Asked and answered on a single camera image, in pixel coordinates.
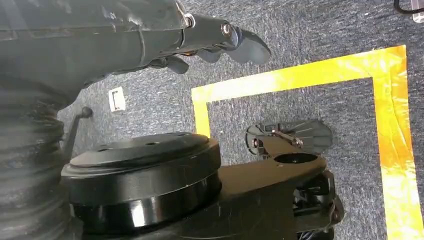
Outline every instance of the black plastic part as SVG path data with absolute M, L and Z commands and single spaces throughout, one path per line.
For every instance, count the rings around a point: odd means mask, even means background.
M 189 70 L 189 65 L 176 56 L 169 56 L 167 58 L 167 67 L 176 74 L 185 74 Z
M 258 136 L 275 136 L 279 138 L 273 131 L 279 131 L 293 137 L 295 139 L 293 142 L 299 141 L 299 145 L 296 144 L 295 147 L 306 153 L 321 154 L 333 144 L 331 130 L 318 120 L 297 123 L 260 123 L 251 125 L 246 130 L 245 143 L 248 151 L 259 158 L 267 158 L 269 154 L 263 148 L 263 144 L 260 141 L 257 142 L 257 138 Z
M 317 159 L 317 156 L 309 153 L 288 153 L 274 159 L 281 164 L 303 164 Z
M 334 176 L 327 170 L 303 183 L 302 186 L 297 189 L 301 196 L 305 197 L 309 203 L 313 204 L 329 205 L 333 203 L 337 196 Z
M 115 205 L 73 204 L 73 215 L 84 221 L 86 234 L 148 231 L 157 224 L 179 220 L 209 203 L 221 190 L 218 174 L 165 195 Z
M 252 61 L 255 64 L 265 64 L 271 57 L 271 50 L 262 39 L 251 31 L 240 30 L 242 38 L 240 46 L 227 54 L 238 63 Z
M 296 232 L 302 229 L 303 222 L 295 220 L 293 192 L 297 185 L 322 173 L 325 167 L 322 158 L 286 167 L 279 167 L 274 159 L 223 166 L 218 171 L 222 183 L 220 194 L 186 217 L 156 228 L 139 229 L 124 238 L 88 234 L 90 230 L 86 229 L 84 239 L 297 240 Z M 320 222 L 322 225 L 330 223 L 330 219 Z
M 223 24 L 230 24 L 228 21 L 197 14 L 193 14 L 193 17 L 195 24 L 183 30 L 184 39 L 178 52 L 204 49 L 231 40 L 231 37 L 223 35 L 221 30 Z
M 116 205 L 186 188 L 220 166 L 216 140 L 177 132 L 115 142 L 83 153 L 63 168 L 62 182 L 73 204 Z
M 221 57 L 221 51 L 209 51 L 206 49 L 200 49 L 197 51 L 197 56 L 199 56 L 203 61 L 208 63 L 216 63 Z

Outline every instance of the circular hole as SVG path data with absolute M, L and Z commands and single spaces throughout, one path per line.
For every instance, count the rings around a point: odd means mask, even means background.
M 313 161 L 318 157 L 308 153 L 289 153 L 279 155 L 274 160 L 281 164 L 302 164 Z

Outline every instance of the gray carpet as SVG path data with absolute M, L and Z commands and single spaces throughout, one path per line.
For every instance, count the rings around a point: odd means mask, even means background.
M 422 211 L 424 23 L 415 23 L 411 17 L 394 12 L 391 0 L 183 2 L 192 13 L 225 18 L 258 33 L 272 50 L 272 59 L 257 66 L 241 65 L 226 56 L 215 64 L 193 57 L 186 58 L 190 70 L 185 75 L 147 69 L 95 83 L 83 90 L 73 105 L 59 113 L 68 127 L 72 116 L 83 106 L 94 110 L 94 117 L 80 124 L 75 155 L 96 145 L 131 137 L 193 132 L 191 88 L 405 44 L 409 114 Z M 108 90 L 119 86 L 123 87 L 127 110 L 111 113 Z M 244 129 L 251 124 L 323 120 L 335 133 L 335 144 L 325 156 L 347 211 L 336 228 L 336 239 L 387 238 L 370 79 L 224 100 L 208 106 L 212 136 L 220 141 L 225 164 L 252 160 L 243 146 Z

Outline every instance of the yellow tape square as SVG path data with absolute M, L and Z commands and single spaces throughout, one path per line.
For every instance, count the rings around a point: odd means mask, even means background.
M 373 79 L 387 238 L 424 240 L 409 121 L 405 45 L 193 88 L 196 132 L 210 137 L 210 102 L 364 78 Z

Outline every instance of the black cable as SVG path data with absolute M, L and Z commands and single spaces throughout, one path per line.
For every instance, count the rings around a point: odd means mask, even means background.
M 396 9 L 396 11 L 398 11 L 401 14 L 406 14 L 406 15 L 419 14 L 419 13 L 424 12 L 424 8 L 418 8 L 418 9 L 414 9 L 414 10 L 405 10 L 405 9 L 401 8 L 401 5 L 399 4 L 399 0 L 394 0 L 393 6 L 394 6 L 394 9 Z
M 315 232 L 311 232 L 310 236 L 306 240 L 311 240 L 315 236 Z

